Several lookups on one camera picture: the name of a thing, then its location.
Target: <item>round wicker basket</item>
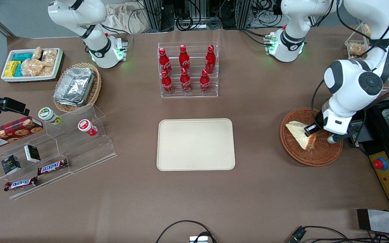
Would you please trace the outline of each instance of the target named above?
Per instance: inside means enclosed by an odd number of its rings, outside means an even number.
[[[289,112],[280,126],[281,143],[295,160],[309,166],[326,166],[336,161],[343,149],[343,141],[335,144],[329,143],[327,138],[330,133],[322,130],[316,133],[314,147],[308,151],[304,150],[285,126],[292,120],[311,125],[313,117],[310,108],[299,108]]]
[[[89,95],[88,95],[88,98],[86,99],[85,105],[94,104],[97,101],[97,98],[99,98],[100,89],[102,88],[102,78],[100,77],[100,73],[97,70],[97,68],[90,63],[78,63],[78,64],[71,66],[71,68],[78,68],[78,67],[79,68],[89,68],[96,73],[94,80],[93,80],[93,85],[91,86],[91,90],[89,91]],[[61,79],[64,76],[64,74],[67,72],[67,70],[64,71],[63,74],[60,76],[58,83],[57,83],[57,86],[55,87],[55,90],[60,85]],[[55,103],[56,107],[58,108],[58,110],[63,111],[63,112],[72,112],[72,111],[80,108],[80,106],[63,105],[63,104],[56,102],[56,100],[54,100],[54,103]]]

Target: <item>white tray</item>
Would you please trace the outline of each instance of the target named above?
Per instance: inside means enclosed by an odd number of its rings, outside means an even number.
[[[10,51],[10,53],[8,54],[8,58],[6,60],[6,63],[4,65],[3,72],[1,73],[1,79],[8,82],[8,83],[29,83],[29,82],[44,82],[44,81],[52,80],[52,79],[56,78],[58,71],[59,71],[63,52],[60,48],[43,48],[43,50],[48,50],[48,49],[58,50],[57,57],[55,60],[54,69],[53,69],[51,75],[35,76],[35,77],[4,77],[4,72],[5,72],[5,69],[7,68],[8,62],[13,60],[14,54],[32,53],[35,50],[35,49],[23,49],[23,50]]]
[[[161,171],[235,167],[232,122],[227,118],[162,120],[157,168]]]

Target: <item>brown table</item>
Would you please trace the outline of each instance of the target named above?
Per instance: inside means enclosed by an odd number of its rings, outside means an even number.
[[[219,242],[284,242],[298,225],[323,225],[349,237],[358,230],[355,209],[389,209],[369,160],[344,148],[325,167],[296,162],[282,147],[279,125],[293,109],[308,107],[324,70],[346,58],[344,27],[313,28],[304,52],[291,63],[265,55],[238,31],[136,35],[127,61],[103,70],[96,105],[117,157],[19,200],[0,183],[0,242],[155,242],[169,224],[198,220]],[[219,97],[163,100],[157,80],[157,43],[220,44]],[[9,38],[8,48],[59,47],[63,69],[91,62],[82,39]],[[0,97],[25,102],[34,115],[53,107],[55,82],[7,84]],[[315,102],[330,97],[323,86]],[[0,124],[19,115],[0,115]],[[233,122],[236,166],[231,171],[161,172],[156,168],[158,124],[164,119],[226,117]],[[171,228],[161,242],[187,242],[202,229]],[[309,237],[336,237],[312,230]]]

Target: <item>acrylic display stand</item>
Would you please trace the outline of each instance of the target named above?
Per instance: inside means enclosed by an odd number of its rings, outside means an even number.
[[[4,189],[7,182],[35,177],[37,168],[68,159],[68,167],[39,175],[38,186],[7,192],[10,199],[18,199],[62,178],[117,156],[113,143],[106,136],[103,123],[100,120],[104,116],[96,106],[87,105],[62,115],[62,122],[59,125],[43,123],[45,128],[43,132],[0,147],[1,190]],[[98,132],[95,136],[90,136],[77,129],[77,124],[82,119],[90,120],[97,127]],[[37,147],[41,159],[40,163],[26,160],[24,146],[27,144]],[[5,175],[1,161],[12,154],[20,161],[21,169],[11,175]]]
[[[181,67],[179,65],[179,46],[185,45],[187,53],[190,57],[190,84],[191,92],[185,94],[182,92],[181,82]],[[205,56],[208,52],[208,46],[214,46],[214,53],[216,54],[216,65],[214,73],[209,74],[210,77],[210,92],[208,94],[201,93],[201,85],[199,80],[202,75],[202,69],[205,68]],[[167,94],[162,87],[162,77],[160,68],[160,54],[159,49],[165,48],[166,55],[169,57],[172,67],[172,73],[169,77],[172,79],[172,85],[175,89],[173,94]],[[157,48],[157,63],[159,67],[159,84],[162,98],[202,98],[202,97],[217,97],[219,95],[219,44],[218,42],[197,42],[197,43],[159,43]]]

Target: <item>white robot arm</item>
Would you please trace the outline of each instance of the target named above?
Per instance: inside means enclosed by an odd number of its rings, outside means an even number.
[[[334,134],[330,143],[355,133],[349,127],[352,116],[379,96],[389,76],[389,0],[345,0],[344,6],[370,26],[373,48],[365,60],[335,60],[324,73],[332,97],[322,106],[317,123],[306,128],[306,134],[330,131]]]
[[[93,60],[101,68],[112,68],[123,60],[120,38],[106,36],[99,26],[107,17],[100,0],[59,0],[51,2],[48,13],[52,21],[83,39]]]
[[[335,12],[336,1],[282,0],[281,11],[289,21],[285,28],[266,35],[267,43],[270,45],[268,53],[282,62],[295,60],[301,53],[304,39],[312,27],[309,16]]]

